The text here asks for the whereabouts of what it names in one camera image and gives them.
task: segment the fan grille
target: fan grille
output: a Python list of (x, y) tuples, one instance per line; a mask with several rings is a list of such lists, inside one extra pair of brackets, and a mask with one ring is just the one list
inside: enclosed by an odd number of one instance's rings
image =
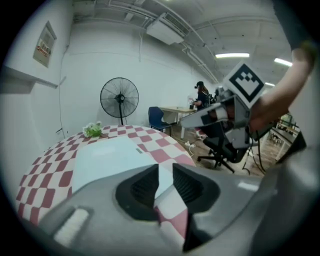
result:
[[(119, 96), (123, 96), (123, 101), (119, 102)], [(137, 108), (139, 103), (139, 93), (136, 86), (128, 79), (117, 77), (109, 80), (100, 92), (100, 103), (103, 110), (114, 118), (120, 118), (120, 108), (122, 117), (128, 117)]]

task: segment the robotic arm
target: robotic arm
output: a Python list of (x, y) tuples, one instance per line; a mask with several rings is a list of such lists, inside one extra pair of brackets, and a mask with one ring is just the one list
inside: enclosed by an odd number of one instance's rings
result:
[[(226, 138), (235, 149), (250, 146), (249, 121), (251, 108), (265, 89), (265, 84), (252, 67), (244, 61), (224, 78), (220, 88), (220, 102), (206, 107), (197, 113), (181, 119), (181, 126), (185, 128), (203, 127), (216, 122), (232, 121), (233, 128), (225, 132)], [(234, 106), (234, 117), (229, 117), (227, 106)]]

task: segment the black office chair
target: black office chair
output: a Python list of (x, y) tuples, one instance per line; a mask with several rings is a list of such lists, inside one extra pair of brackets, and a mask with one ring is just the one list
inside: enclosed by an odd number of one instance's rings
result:
[(203, 140), (203, 143), (210, 148), (210, 151), (209, 155), (198, 156), (197, 160), (199, 162), (201, 159), (215, 160), (214, 168), (222, 164), (232, 173), (235, 173), (235, 170), (224, 159), (231, 163), (239, 163), (246, 154), (248, 147), (241, 149), (233, 148), (232, 144), (225, 137), (222, 125), (222, 123), (215, 123), (201, 128), (208, 136), (208, 138)]

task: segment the ceiling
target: ceiling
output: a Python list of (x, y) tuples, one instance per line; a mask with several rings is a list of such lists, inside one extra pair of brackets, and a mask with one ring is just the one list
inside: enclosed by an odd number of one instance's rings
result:
[(264, 82), (272, 84), (288, 69), (274, 59), (291, 61), (290, 45), (270, 0), (73, 0), (73, 3), (75, 23), (118, 22), (145, 29), (162, 13), (171, 13), (189, 30), (184, 42), (220, 82), (240, 59), (216, 59), (210, 52), (249, 53), (247, 61)]

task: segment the gray plastic device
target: gray plastic device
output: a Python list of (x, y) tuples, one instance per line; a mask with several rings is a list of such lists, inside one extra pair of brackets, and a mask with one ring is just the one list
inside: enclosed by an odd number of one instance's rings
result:
[[(183, 250), (159, 229), (153, 209), (156, 164), (87, 184), (41, 220), (38, 240), (59, 255), (268, 255), (315, 206), (319, 153), (318, 148), (298, 152), (262, 179), (174, 164), (173, 185), (188, 207)], [(76, 209), (89, 215), (66, 248), (54, 237)]]

